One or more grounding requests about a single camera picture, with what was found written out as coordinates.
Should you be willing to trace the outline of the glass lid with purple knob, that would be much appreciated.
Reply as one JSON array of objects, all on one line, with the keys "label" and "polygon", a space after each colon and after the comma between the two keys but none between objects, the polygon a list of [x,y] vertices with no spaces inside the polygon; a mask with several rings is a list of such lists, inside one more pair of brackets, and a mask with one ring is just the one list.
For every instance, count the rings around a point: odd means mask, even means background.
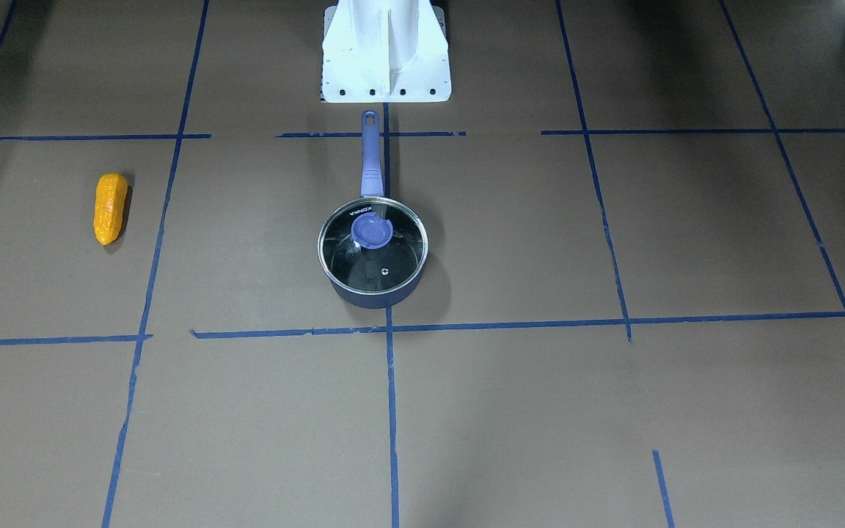
[{"label": "glass lid with purple knob", "polygon": [[423,276],[429,249],[419,215],[386,197],[343,204],[316,240],[318,262],[333,287],[358,298],[408,295]]}]

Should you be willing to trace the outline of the yellow toy corn cob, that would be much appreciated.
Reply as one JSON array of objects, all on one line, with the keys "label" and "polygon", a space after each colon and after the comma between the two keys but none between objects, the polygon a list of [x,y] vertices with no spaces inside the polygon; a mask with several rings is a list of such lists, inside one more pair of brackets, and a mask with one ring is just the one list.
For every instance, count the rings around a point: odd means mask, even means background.
[{"label": "yellow toy corn cob", "polygon": [[93,232],[101,245],[114,243],[122,231],[128,196],[128,180],[120,173],[98,178],[95,193]]}]

